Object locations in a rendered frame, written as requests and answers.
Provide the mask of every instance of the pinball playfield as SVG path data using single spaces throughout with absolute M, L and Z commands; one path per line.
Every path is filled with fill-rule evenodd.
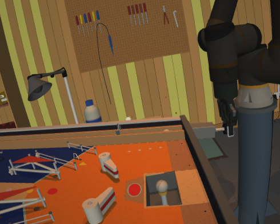
M 0 157 L 0 223 L 238 223 L 184 116 L 0 130 Z

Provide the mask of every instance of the ball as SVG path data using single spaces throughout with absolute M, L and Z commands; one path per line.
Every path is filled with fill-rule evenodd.
M 160 179 L 155 185 L 158 192 L 165 192 L 168 189 L 168 183 Z

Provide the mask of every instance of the brown pegboard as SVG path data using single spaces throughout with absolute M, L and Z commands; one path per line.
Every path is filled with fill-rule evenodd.
M 143 18 L 145 24 L 143 24 L 139 8 L 140 3 L 142 4 L 142 8 L 143 3 L 146 4 L 148 24 L 146 22 L 144 8 Z M 98 44 L 102 67 L 110 67 L 190 51 L 181 0 L 152 0 L 147 2 L 135 2 L 128 0 L 65 0 L 65 4 L 80 73 L 101 69 L 98 55 L 97 34 L 92 17 L 92 11 L 95 14 L 95 22 L 97 24 L 98 21 L 95 12 L 97 10 L 99 11 L 100 22 L 108 28 L 113 44 L 114 56 L 112 55 L 109 44 L 107 29 L 101 25 L 101 33 L 98 25 Z M 141 25 L 139 25 L 135 4 L 137 4 L 139 8 Z M 127 7 L 131 7 L 131 5 L 134 5 L 137 22 L 137 25 L 135 25 L 133 12 L 131 11 L 133 26 L 131 26 L 131 20 L 127 9 Z M 165 6 L 166 14 L 169 20 L 169 24 L 166 20 L 165 25 L 163 6 Z M 175 15 L 178 22 L 178 28 L 173 16 L 174 10 L 177 11 Z M 88 13 L 91 15 L 93 31 L 91 31 L 91 26 L 87 16 L 89 36 L 84 22 L 84 13 L 86 16 Z M 85 35 L 83 34 L 83 28 L 80 23 L 79 15 L 82 15 L 83 18 Z M 80 35 L 75 16 L 78 16 L 79 19 Z

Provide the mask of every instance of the screwdriver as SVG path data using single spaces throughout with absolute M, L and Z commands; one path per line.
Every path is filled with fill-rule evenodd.
M 82 19 L 82 16 L 80 15 L 80 21 L 81 21 L 81 25 L 82 25 L 82 28 L 83 28 L 83 33 L 85 35 L 85 32 L 84 32 L 84 27 L 83 27 L 83 19 Z
M 141 4 L 139 4 L 139 7 L 140 7 L 140 12 L 141 12 L 141 15 L 142 15 L 142 20 L 143 20 L 143 24 L 144 24 L 143 11 L 142 11 L 142 5 L 141 5 Z
M 143 3 L 143 7 L 144 7 L 145 16 L 146 16 L 146 22 L 148 23 L 148 18 L 147 18 L 147 12 L 146 12 L 146 5 L 145 5 L 145 3 Z
M 90 16 L 90 13 L 88 13 L 88 19 L 89 19 L 89 23 L 90 23 L 91 30 L 93 31 L 93 26 L 92 26 L 92 24 L 91 24 L 91 16 Z
M 77 17 L 77 16 L 76 16 L 76 23 L 77 23 L 77 26 L 78 26 L 79 34 L 81 34 L 81 33 L 80 33 L 80 28 L 79 28 L 79 20 L 78 20 L 78 17 Z
M 135 5 L 135 7 L 136 7 L 136 12 L 137 12 L 137 15 L 138 15 L 139 25 L 141 25 L 141 23 L 140 23 L 140 17 L 139 17 L 138 5 Z
M 133 14 L 134 14 L 135 24 L 137 25 L 137 23 L 136 23 L 136 17 L 135 17 L 134 5 L 132 5 L 131 7 L 132 7 L 132 12 L 133 12 Z
M 112 45 L 112 40 L 111 40 L 111 36 L 109 35 L 109 43 L 110 43 L 110 47 L 111 47 L 111 50 L 112 50 L 112 55 L 114 56 L 113 54 L 113 45 Z
M 94 12 L 93 12 L 93 21 L 94 21 L 94 24 L 95 24 L 95 30 L 97 30 L 97 24 L 96 24 L 96 22 L 95 22 Z
M 86 14 L 84 13 L 84 21 L 87 27 L 87 32 L 88 32 L 88 36 L 89 36 L 89 31 L 88 31 L 88 25 L 87 25 L 87 18 L 86 18 Z
M 98 14 L 98 10 L 97 10 L 97 18 L 98 18 L 98 21 L 99 21 L 99 14 Z M 102 29 L 101 29 L 101 24 L 99 24 L 99 29 L 101 30 L 102 32 Z
M 130 6 L 127 7 L 127 10 L 129 11 L 129 15 L 130 15 L 130 18 L 131 18 L 131 9 L 130 9 Z

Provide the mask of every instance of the gray floor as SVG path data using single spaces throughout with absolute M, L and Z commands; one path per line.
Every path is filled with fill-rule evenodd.
M 274 121 L 268 200 L 278 214 L 266 217 L 265 224 L 280 224 L 280 118 Z M 221 131 L 216 132 L 215 139 L 228 157 L 210 161 L 210 164 L 231 207 L 235 210 L 238 199 L 238 129 L 234 129 L 232 138 L 228 138 Z

